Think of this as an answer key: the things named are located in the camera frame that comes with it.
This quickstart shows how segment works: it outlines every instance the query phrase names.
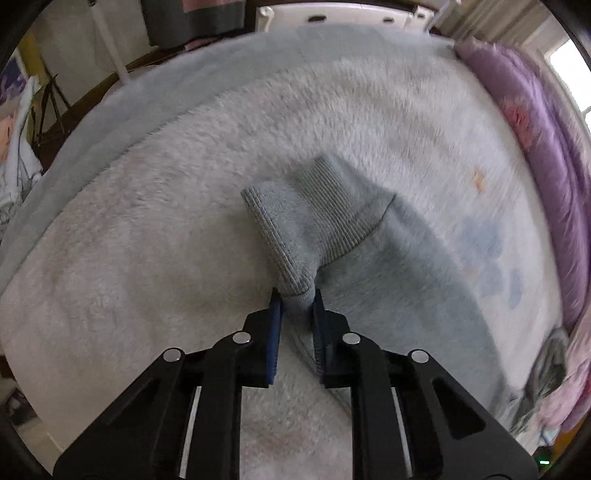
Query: metal screw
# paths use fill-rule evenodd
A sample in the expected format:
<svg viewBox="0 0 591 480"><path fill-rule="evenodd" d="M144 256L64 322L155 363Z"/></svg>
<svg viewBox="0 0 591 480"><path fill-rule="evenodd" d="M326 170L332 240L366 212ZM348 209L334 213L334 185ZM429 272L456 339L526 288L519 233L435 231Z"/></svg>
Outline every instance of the metal screw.
<svg viewBox="0 0 591 480"><path fill-rule="evenodd" d="M361 337L356 333L349 332L343 335L343 341L348 345L357 345L361 341Z"/></svg>
<svg viewBox="0 0 591 480"><path fill-rule="evenodd" d="M178 348L169 348L162 354L162 358L164 358L167 362L176 362L181 359L183 353Z"/></svg>
<svg viewBox="0 0 591 480"><path fill-rule="evenodd" d="M234 343L242 345L251 341L251 334L248 332L236 332L232 335L232 340L234 340Z"/></svg>
<svg viewBox="0 0 591 480"><path fill-rule="evenodd" d="M410 358L418 364L426 364L429 361L429 354L424 350L415 350L410 354Z"/></svg>

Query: gray sweatshirt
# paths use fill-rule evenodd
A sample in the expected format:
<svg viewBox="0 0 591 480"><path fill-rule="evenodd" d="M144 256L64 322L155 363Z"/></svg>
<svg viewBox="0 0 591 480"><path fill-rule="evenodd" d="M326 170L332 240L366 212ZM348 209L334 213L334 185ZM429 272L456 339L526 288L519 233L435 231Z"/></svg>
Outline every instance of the gray sweatshirt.
<svg viewBox="0 0 591 480"><path fill-rule="evenodd" d="M506 386L486 322L438 239L396 194L325 155L242 192L277 266L289 335L313 365L308 310L327 309L381 348L421 348L506 427Z"/></svg>

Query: curtain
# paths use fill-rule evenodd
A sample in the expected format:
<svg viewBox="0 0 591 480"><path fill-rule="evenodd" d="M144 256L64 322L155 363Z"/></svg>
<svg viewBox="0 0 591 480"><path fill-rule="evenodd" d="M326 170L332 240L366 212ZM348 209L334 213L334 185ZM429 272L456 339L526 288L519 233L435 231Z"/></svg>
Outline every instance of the curtain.
<svg viewBox="0 0 591 480"><path fill-rule="evenodd" d="M478 0L444 34L463 39L522 44L549 17L540 0Z"/></svg>

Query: window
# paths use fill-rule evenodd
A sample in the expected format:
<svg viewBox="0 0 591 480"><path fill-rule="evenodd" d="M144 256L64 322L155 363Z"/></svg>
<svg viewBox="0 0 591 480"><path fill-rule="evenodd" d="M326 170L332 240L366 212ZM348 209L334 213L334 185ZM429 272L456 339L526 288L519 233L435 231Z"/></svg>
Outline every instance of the window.
<svg viewBox="0 0 591 480"><path fill-rule="evenodd" d="M574 101L591 129L591 70L572 40L550 54L550 64L569 88Z"/></svg>

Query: white bed frame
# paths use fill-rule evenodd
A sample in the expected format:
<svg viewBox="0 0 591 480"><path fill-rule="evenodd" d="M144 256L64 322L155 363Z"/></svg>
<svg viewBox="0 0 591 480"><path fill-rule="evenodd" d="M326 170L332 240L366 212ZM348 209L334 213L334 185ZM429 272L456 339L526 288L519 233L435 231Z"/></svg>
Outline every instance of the white bed frame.
<svg viewBox="0 0 591 480"><path fill-rule="evenodd" d="M406 30L429 31L440 24L459 0L448 0L438 12L424 7L414 11L337 2L280 4L259 7L256 11L256 31L269 32L293 29L309 23L358 25L392 25Z"/></svg>

